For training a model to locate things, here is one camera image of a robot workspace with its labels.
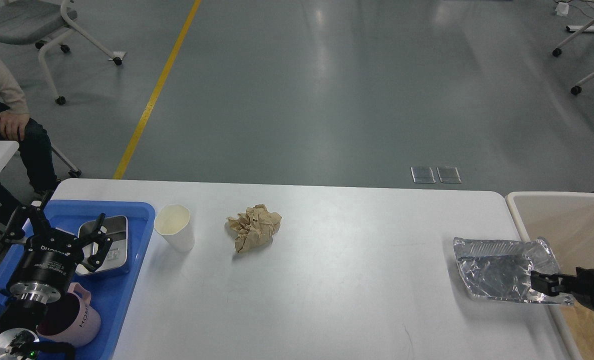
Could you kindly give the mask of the person's hand on knee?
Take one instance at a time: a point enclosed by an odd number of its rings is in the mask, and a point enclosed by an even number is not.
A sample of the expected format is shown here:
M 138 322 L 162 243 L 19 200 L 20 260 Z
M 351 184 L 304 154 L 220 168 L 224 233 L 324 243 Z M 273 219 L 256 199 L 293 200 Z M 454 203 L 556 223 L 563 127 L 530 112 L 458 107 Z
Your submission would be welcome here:
M 5 141 L 22 142 L 31 116 L 29 113 L 0 112 L 0 135 Z

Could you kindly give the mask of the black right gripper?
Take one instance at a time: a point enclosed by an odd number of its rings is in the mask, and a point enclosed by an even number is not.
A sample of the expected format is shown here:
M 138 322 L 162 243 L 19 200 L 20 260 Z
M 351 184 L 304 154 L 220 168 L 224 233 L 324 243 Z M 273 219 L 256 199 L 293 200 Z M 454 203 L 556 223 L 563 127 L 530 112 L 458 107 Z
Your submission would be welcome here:
M 576 276 L 530 272 L 530 300 L 546 305 L 574 305 L 576 300 L 594 312 L 594 268 L 576 267 Z M 569 285 L 576 282 L 576 300 Z

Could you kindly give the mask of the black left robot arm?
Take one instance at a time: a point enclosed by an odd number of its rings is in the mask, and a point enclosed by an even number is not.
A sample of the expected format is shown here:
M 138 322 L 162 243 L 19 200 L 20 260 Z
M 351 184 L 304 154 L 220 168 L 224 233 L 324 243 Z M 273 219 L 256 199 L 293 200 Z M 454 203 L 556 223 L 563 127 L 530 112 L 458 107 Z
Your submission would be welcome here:
M 105 213 L 89 232 L 75 235 L 53 227 L 44 209 L 19 205 L 2 235 L 3 242 L 22 245 L 23 255 L 4 288 L 9 300 L 0 315 L 0 360 L 34 360 L 42 353 L 75 359 L 74 344 L 41 341 L 38 326 L 48 305 L 68 293 L 77 267 L 97 271 L 112 246 L 103 230 Z

